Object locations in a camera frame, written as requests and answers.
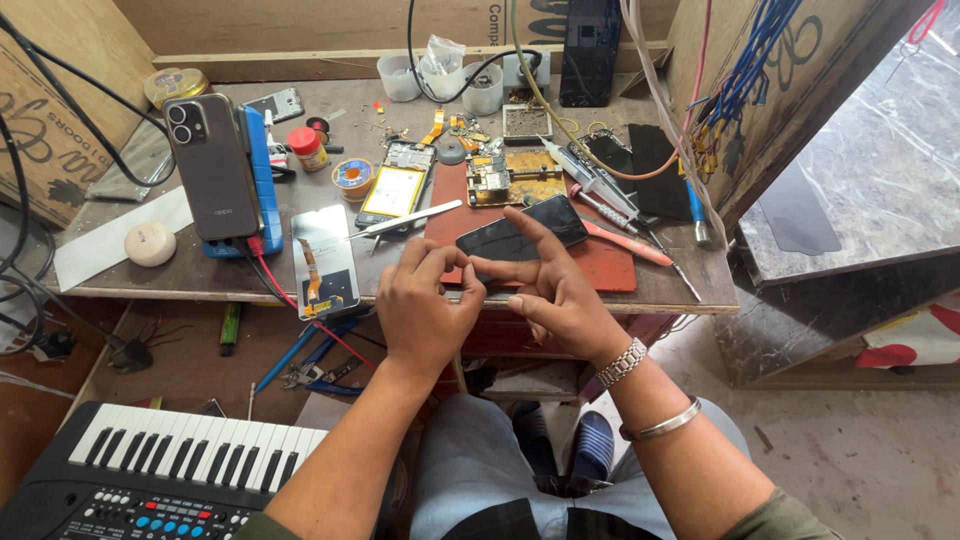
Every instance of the red cap jar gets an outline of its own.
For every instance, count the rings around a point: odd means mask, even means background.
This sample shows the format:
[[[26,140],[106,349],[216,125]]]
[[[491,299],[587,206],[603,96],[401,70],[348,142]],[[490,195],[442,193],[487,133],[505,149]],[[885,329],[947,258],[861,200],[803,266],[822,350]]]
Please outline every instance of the red cap jar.
[[[300,160],[304,171],[319,171],[327,162],[326,150],[311,128],[296,128],[287,136],[287,144]]]

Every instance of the person's left hand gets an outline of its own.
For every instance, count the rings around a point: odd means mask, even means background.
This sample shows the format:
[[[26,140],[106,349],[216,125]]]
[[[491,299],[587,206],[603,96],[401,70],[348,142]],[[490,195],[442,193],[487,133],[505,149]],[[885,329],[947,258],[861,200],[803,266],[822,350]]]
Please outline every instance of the person's left hand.
[[[454,266],[463,268],[460,304],[444,296],[440,283]],[[435,240],[411,238],[399,263],[384,268],[376,291],[388,360],[432,385],[464,344],[486,296],[487,288],[477,280],[464,252]]]

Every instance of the silver bangle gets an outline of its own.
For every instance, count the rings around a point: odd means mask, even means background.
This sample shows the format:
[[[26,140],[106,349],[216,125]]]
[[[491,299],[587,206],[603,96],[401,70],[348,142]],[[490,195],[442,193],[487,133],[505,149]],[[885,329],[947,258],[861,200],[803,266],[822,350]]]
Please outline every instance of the silver bangle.
[[[610,388],[615,382],[630,373],[646,354],[646,346],[640,343],[639,339],[634,338],[634,342],[630,344],[626,353],[620,355],[612,364],[596,375],[597,380],[603,384],[604,390]]]
[[[696,396],[687,396],[687,398],[690,399],[690,407],[670,420],[660,422],[652,428],[640,431],[629,431],[626,426],[620,426],[620,436],[626,441],[636,442],[656,437],[657,435],[663,435],[668,431],[679,428],[700,412],[700,400]]]

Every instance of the plastic cup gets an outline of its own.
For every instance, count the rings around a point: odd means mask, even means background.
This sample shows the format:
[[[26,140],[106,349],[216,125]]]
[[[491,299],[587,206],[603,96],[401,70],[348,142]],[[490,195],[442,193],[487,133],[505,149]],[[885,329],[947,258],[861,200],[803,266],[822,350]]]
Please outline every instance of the plastic cup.
[[[410,101],[420,95],[420,87],[414,80],[410,67],[410,57],[406,51],[387,53],[376,61],[376,70],[380,72],[380,81],[387,97],[393,101]]]
[[[453,62],[449,67],[455,69],[446,75],[440,75],[427,67],[423,63],[424,60],[425,59],[420,59],[420,74],[423,75],[423,80],[430,85],[434,97],[439,100],[444,100],[457,95],[457,92],[459,92],[460,88],[464,85],[463,66],[457,62]]]
[[[464,80],[470,78],[474,71],[483,65],[481,61],[476,61],[464,68]],[[492,84],[486,88],[468,87],[464,90],[464,109],[467,112],[477,116],[486,116],[500,110],[503,105],[503,69],[492,63],[483,68],[483,71],[477,75],[477,79],[487,75],[491,78]]]

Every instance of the wristwatch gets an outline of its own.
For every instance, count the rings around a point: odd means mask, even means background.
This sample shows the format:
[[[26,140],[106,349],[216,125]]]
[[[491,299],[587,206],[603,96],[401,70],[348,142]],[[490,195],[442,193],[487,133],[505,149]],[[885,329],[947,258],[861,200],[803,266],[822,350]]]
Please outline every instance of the wristwatch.
[[[630,373],[646,354],[647,347],[640,343],[639,339],[634,338],[634,342],[627,349],[627,352],[620,355],[612,364],[598,373],[597,380],[603,384],[604,389],[610,388],[615,382]]]

